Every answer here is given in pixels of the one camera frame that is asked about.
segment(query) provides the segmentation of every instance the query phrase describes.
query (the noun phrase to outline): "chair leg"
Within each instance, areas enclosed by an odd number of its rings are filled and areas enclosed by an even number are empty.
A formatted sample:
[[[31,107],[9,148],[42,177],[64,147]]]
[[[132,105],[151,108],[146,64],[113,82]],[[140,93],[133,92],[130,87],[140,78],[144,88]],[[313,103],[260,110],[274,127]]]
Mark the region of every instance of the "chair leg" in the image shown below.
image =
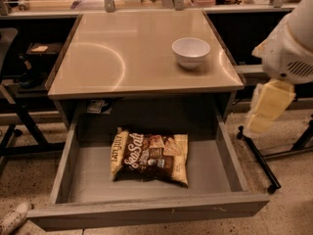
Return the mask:
[[[42,132],[39,130],[38,126],[32,119],[32,117],[29,115],[26,106],[20,106],[16,105],[17,107],[17,115],[19,116],[22,123],[26,126],[30,134],[33,136],[33,138],[37,141],[37,143],[40,146],[47,146],[48,141],[42,134]]]
[[[253,152],[255,158],[257,159],[257,161],[261,165],[263,171],[265,172],[267,178],[271,182],[271,185],[267,188],[268,193],[269,194],[275,193],[276,190],[278,190],[278,189],[280,189],[282,187],[280,182],[277,180],[277,178],[276,178],[275,174],[273,173],[272,169],[267,164],[267,162],[264,160],[260,150],[257,149],[257,147],[255,146],[255,144],[252,141],[252,139],[250,139],[250,138],[248,138],[248,137],[243,135],[243,131],[244,131],[244,127],[243,126],[239,127],[239,131],[240,132],[237,135],[237,138],[238,139],[244,138],[244,140],[246,141],[246,144],[249,146],[249,148]]]
[[[303,149],[306,144],[311,140],[313,137],[313,119],[309,121],[309,126],[303,132],[303,134],[297,139],[297,141],[292,146],[292,150],[299,150]]]
[[[0,144],[1,149],[4,149],[7,147],[8,143],[10,141],[10,138],[11,138],[12,134],[14,133],[15,128],[16,128],[16,126],[14,124],[9,125],[9,128],[7,129],[6,134],[4,135],[4,137],[1,141],[1,144]]]

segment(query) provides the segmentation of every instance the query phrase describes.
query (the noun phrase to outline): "speckled floor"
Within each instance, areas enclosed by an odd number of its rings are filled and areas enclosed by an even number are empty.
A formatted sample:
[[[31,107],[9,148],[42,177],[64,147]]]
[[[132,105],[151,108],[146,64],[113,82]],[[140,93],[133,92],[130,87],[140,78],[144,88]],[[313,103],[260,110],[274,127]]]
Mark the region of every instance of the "speckled floor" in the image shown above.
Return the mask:
[[[258,148],[267,148],[294,142],[307,128],[311,114],[313,114],[312,108],[313,105],[311,104],[306,107],[309,110],[293,107],[293,110],[285,112],[266,134],[254,139],[256,146]],[[235,107],[227,120],[228,132],[251,192],[266,193],[266,189],[269,186],[266,176],[244,141],[236,138],[238,127],[243,123],[245,116],[245,107]],[[60,123],[40,124],[39,127],[51,141],[62,141],[66,138],[66,130]],[[0,129],[5,131],[5,126],[0,126]],[[17,140],[17,145],[19,143],[32,142],[26,131]],[[15,157],[3,162],[0,177],[0,217],[25,200],[31,201],[35,209],[45,207],[58,169],[59,159],[60,153],[56,153],[45,156]],[[272,159],[269,161],[269,165],[283,187],[274,195],[269,196],[270,203],[256,216],[251,218],[48,233],[34,225],[31,221],[27,221],[14,234],[312,234],[313,153]]]

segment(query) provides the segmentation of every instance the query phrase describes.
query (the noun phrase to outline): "countertop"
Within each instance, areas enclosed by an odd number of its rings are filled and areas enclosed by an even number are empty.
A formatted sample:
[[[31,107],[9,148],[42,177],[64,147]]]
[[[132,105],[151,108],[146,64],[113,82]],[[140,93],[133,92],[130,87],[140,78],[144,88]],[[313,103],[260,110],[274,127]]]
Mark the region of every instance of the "countertop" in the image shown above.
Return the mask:
[[[211,50],[194,70],[180,67],[172,43],[197,37]],[[202,10],[87,13],[49,90],[52,99],[228,92],[244,88]]]
[[[10,17],[51,17],[51,16],[63,16],[63,15],[78,15],[90,10],[105,10],[104,0],[84,0],[79,4],[76,9],[71,9],[74,1],[77,0],[29,0],[29,10],[19,11],[18,7],[13,8],[9,17],[0,17],[1,20]],[[150,9],[164,9],[161,0],[152,2],[150,0],[142,0],[140,4],[129,3],[126,0],[114,0],[114,4],[117,10],[150,10]],[[260,12],[260,11],[281,11],[291,10],[296,6],[296,3],[286,3],[282,8],[273,8],[272,5],[252,5],[242,3],[241,5],[217,5],[204,9],[208,13],[235,13],[235,12]],[[184,0],[184,8],[196,8],[192,5],[190,0]]]

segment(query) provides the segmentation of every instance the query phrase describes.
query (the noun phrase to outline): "chair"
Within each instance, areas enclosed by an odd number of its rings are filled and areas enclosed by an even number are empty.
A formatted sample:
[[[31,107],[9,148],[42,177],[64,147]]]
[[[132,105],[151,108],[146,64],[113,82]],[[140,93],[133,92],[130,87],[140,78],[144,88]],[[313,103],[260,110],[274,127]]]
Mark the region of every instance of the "chair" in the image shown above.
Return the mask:
[[[18,33],[19,32],[12,27],[0,28],[0,92],[8,102],[8,105],[15,109],[15,113],[20,118],[22,124],[25,125],[29,133],[38,144],[19,147],[8,147],[8,143],[13,134],[16,134],[16,136],[22,134],[16,129],[15,124],[10,124],[0,144],[0,157],[60,151],[65,145],[65,142],[49,143],[44,137],[43,133],[39,130],[33,118],[30,116],[27,110],[27,103],[15,100],[14,93],[12,93],[12,91],[10,91],[7,86],[1,83],[3,73],[2,68],[6,59],[6,55]]]

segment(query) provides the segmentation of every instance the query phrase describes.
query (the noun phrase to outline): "gray drawer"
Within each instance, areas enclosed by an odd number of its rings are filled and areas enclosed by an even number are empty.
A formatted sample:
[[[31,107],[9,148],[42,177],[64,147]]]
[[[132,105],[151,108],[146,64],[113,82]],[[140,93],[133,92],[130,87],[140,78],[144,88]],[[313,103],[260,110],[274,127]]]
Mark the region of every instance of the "gray drawer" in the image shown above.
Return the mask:
[[[50,206],[28,213],[47,231],[251,216],[268,202],[249,193],[211,95],[119,99],[109,115],[85,112],[80,102]],[[188,133],[189,187],[110,181],[111,143],[122,125],[139,133]]]

